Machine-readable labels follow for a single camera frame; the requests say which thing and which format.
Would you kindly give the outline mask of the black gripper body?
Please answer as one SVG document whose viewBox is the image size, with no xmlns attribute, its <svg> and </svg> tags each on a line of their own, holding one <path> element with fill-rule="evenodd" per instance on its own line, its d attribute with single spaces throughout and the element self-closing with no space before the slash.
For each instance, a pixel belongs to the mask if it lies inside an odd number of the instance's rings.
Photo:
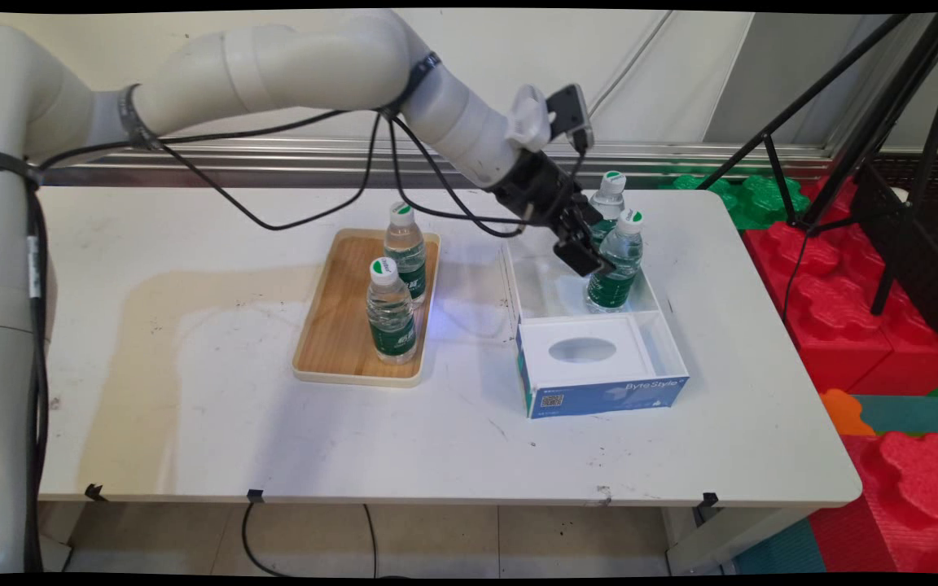
<svg viewBox="0 0 938 586">
<path fill-rule="evenodd" d="M 490 193 L 530 226 L 556 231 L 566 210 L 581 203 L 581 189 L 546 153 L 521 150 L 516 162 Z"/>
</svg>

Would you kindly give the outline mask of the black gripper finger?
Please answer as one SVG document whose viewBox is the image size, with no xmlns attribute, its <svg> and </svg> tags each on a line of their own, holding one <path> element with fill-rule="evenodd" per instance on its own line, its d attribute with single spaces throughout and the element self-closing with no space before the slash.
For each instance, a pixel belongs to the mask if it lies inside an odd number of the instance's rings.
<svg viewBox="0 0 938 586">
<path fill-rule="evenodd" d="M 604 277 L 615 270 L 614 264 L 596 248 L 588 223 L 557 223 L 554 233 L 555 256 L 580 277 L 593 274 Z"/>
<path fill-rule="evenodd" d="M 588 197 L 571 195 L 570 234 L 591 234 L 595 224 L 603 220 L 603 214 L 592 207 Z"/>
</svg>

